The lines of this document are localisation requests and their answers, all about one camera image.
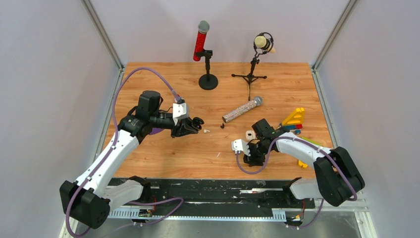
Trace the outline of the black earbud charging case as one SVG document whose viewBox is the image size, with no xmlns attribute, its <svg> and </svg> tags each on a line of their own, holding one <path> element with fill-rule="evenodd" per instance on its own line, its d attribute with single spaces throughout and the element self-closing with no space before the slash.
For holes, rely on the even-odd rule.
<svg viewBox="0 0 420 238">
<path fill-rule="evenodd" d="M 203 124 L 204 124 L 204 121 L 199 117 L 194 117 L 192 119 L 192 127 L 197 130 L 201 130 Z"/>
</svg>

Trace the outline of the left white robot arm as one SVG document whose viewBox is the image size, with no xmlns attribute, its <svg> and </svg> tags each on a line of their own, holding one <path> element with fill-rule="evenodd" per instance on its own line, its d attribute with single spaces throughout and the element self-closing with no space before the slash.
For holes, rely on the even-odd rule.
<svg viewBox="0 0 420 238">
<path fill-rule="evenodd" d="M 163 98 L 159 92 L 144 91 L 127 116 L 117 126 L 113 139 L 94 163 L 74 182 L 64 181 L 59 189 L 63 211 L 91 229 L 99 228 L 111 211 L 131 201 L 148 204 L 152 198 L 150 183 L 138 176 L 113 188 L 107 188 L 116 171 L 152 131 L 170 130 L 172 138 L 197 134 L 204 121 L 190 118 L 183 99 L 176 101 L 171 113 L 160 110 Z"/>
</svg>

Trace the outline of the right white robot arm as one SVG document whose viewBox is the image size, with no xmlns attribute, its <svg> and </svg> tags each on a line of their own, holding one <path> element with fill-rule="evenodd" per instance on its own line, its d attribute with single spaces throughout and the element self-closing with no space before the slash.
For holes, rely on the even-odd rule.
<svg viewBox="0 0 420 238">
<path fill-rule="evenodd" d="M 255 139 L 248 142 L 237 139 L 231 146 L 236 156 L 244 154 L 244 163 L 260 167 L 254 174 L 267 166 L 273 151 L 292 156 L 315 172 L 315 178 L 295 178 L 286 185 L 283 200 L 287 206 L 295 207 L 303 199 L 314 198 L 338 207 L 345 201 L 358 199 L 357 193 L 365 187 L 365 181 L 345 148 L 316 145 L 286 126 L 270 126 L 265 119 L 253 124 L 252 129 Z"/>
</svg>

